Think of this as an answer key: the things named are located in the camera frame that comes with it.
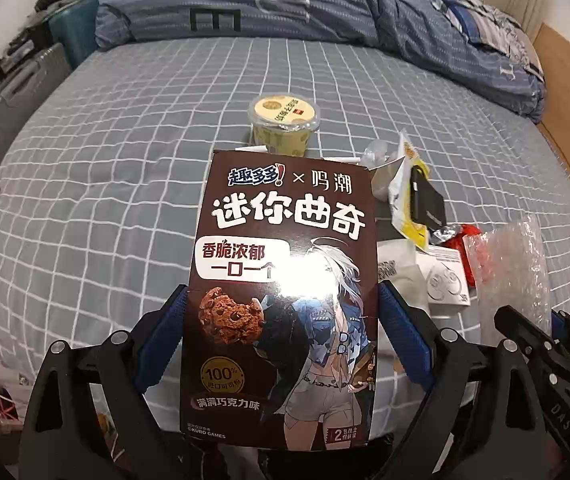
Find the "yellow lidded dessert cup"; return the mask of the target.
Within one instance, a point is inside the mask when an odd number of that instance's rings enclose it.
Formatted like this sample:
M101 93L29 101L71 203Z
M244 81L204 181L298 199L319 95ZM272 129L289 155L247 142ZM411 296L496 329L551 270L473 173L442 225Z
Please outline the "yellow lidded dessert cup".
M261 94L249 104L251 140L274 155L302 157L320 127L321 112L297 94Z

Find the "brown cookie box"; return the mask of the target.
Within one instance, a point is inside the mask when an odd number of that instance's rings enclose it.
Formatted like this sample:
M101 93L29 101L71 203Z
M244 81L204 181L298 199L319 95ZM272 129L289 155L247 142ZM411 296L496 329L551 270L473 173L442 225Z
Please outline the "brown cookie box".
M181 428L295 452L369 442L378 334L370 171L219 151L194 243Z

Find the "black sachet packet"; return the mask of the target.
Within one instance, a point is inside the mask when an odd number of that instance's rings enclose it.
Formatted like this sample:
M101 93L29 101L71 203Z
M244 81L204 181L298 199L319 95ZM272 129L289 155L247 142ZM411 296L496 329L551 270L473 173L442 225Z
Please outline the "black sachet packet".
M445 200L420 166L413 166L410 172L410 216L414 223L426 226L430 232L447 223Z

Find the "clear bubble wrap bag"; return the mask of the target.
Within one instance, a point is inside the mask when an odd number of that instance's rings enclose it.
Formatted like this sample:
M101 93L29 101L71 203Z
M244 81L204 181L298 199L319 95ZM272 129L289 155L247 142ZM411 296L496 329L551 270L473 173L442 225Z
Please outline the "clear bubble wrap bag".
M550 335L551 293L539 222L530 214L465 240L476 283L480 341L501 339L494 315L511 306Z

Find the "grey hard suitcase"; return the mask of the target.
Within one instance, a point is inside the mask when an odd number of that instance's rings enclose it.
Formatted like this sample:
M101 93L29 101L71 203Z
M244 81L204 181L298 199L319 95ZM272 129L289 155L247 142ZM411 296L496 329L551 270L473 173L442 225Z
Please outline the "grey hard suitcase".
M0 87L0 163L22 127L70 74L58 42L38 52Z

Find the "red crumpled wrapper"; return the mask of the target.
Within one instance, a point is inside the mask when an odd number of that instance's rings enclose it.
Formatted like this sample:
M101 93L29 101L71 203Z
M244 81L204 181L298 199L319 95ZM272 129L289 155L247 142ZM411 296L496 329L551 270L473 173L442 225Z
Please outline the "red crumpled wrapper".
M445 240L442 246L450 249L455 249L461 256L462 266L468 287L474 289L476 287L474 274L471 268L470 259L468 259L468 251L466 250L465 240L468 237L473 237L482 234L477 226L472 224L450 224L445 228Z

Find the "teal suitcase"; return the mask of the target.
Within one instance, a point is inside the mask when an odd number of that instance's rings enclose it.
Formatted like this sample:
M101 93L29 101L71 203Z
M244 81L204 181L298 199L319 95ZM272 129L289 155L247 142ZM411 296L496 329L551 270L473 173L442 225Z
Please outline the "teal suitcase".
M102 0L76 0L57 11L49 20L55 44L62 44L67 61L75 70L96 49L96 15Z

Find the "blue striped duvet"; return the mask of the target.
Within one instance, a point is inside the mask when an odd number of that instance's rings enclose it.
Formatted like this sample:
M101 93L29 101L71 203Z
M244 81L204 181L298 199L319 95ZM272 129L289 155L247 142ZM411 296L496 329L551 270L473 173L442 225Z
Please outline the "blue striped duvet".
M430 0L102 0L95 39L263 37L354 44L431 70L512 112L540 122L546 80L505 55L470 44Z

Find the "white earbuds box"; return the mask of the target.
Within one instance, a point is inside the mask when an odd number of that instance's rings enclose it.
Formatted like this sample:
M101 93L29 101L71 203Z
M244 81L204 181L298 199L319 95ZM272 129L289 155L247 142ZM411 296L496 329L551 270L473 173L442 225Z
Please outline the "white earbuds box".
M419 250L415 260L425 280L430 307L471 305L460 252L447 247L430 246L427 252Z

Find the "patterned pillow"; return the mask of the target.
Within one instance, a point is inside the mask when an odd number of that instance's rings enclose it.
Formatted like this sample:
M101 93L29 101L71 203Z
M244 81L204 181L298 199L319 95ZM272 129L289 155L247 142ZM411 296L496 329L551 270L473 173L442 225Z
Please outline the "patterned pillow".
M430 0L470 44L500 52L544 81L543 68L532 40L520 24L494 6L472 0Z

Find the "yellow white snack wrapper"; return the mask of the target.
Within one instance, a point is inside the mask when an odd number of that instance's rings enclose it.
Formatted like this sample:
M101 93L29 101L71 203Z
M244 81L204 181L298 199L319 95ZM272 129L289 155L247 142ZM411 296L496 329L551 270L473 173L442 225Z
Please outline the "yellow white snack wrapper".
M430 234L427 227L411 218L411 170L417 167L425 177L430 175L430 170L419 157L405 130L400 132L397 162L400 162L400 166L388 185L391 225L421 252L428 252Z

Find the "grey checked bed sheet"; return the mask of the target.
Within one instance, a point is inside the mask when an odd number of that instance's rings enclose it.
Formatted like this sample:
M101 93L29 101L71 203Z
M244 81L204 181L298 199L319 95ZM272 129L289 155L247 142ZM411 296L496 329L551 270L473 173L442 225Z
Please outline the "grey checked bed sheet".
M527 118L378 50L204 38L97 52L32 115L0 166L0 362L28 379L48 345L103 341L189 278L211 155L250 139L264 93L317 103L312 157L407 131L448 219L532 214L551 304L570 311L570 174Z

